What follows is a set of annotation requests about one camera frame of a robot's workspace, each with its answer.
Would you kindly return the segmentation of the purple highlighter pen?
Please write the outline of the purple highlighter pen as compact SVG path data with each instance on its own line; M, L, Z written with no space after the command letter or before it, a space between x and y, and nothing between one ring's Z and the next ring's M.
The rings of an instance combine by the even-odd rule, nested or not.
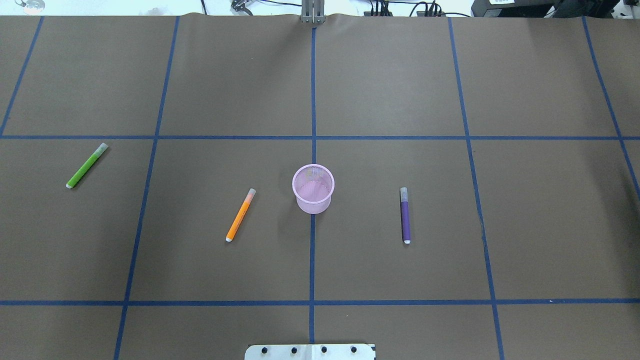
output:
M409 190L407 187L400 187L400 218L401 218L401 235L402 242L405 245L411 244L410 232L410 207L409 207Z

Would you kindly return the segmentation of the orange highlighter pen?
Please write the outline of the orange highlighter pen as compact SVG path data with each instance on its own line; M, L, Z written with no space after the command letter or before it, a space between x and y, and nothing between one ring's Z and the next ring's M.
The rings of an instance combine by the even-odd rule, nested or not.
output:
M237 235L237 232L240 226L242 225L243 219L245 218L247 211L249 210L249 207L253 201L255 194L256 194L256 189L254 189L253 187L250 187L244 200L242 201L242 204L240 205L240 208L237 214L235 215L235 218L233 219L233 222L231 223L231 226L228 232L226 233L226 236L225 236L226 243L231 243L235 239L235 236Z

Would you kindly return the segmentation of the green highlighter pen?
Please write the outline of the green highlighter pen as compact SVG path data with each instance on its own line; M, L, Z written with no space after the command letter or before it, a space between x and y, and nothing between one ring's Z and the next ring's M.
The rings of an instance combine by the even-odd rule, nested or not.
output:
M85 175L89 172L89 170L94 166L94 164L99 160L99 158L103 155L103 153L109 148L108 144L101 143L96 150L87 158L87 160L82 164L82 166L71 176L71 178L65 184L67 189L73 189L76 185L85 177Z

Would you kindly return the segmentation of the pink mesh pen holder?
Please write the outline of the pink mesh pen holder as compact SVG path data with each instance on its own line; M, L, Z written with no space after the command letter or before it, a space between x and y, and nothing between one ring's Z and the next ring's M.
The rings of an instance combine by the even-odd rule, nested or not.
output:
M333 173L316 163L297 169L291 181L298 207L310 215L321 214L330 206L335 186Z

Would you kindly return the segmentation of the aluminium frame post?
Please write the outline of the aluminium frame post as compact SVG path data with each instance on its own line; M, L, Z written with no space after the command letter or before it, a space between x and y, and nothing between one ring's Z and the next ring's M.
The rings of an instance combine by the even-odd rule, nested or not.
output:
M326 21L325 0L302 0L301 22L306 24L322 24Z

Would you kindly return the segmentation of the metal base plate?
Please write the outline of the metal base plate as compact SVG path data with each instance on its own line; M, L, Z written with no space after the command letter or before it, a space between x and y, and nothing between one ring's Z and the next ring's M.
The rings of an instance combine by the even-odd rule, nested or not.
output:
M247 347L245 360L376 360L374 344L255 344Z

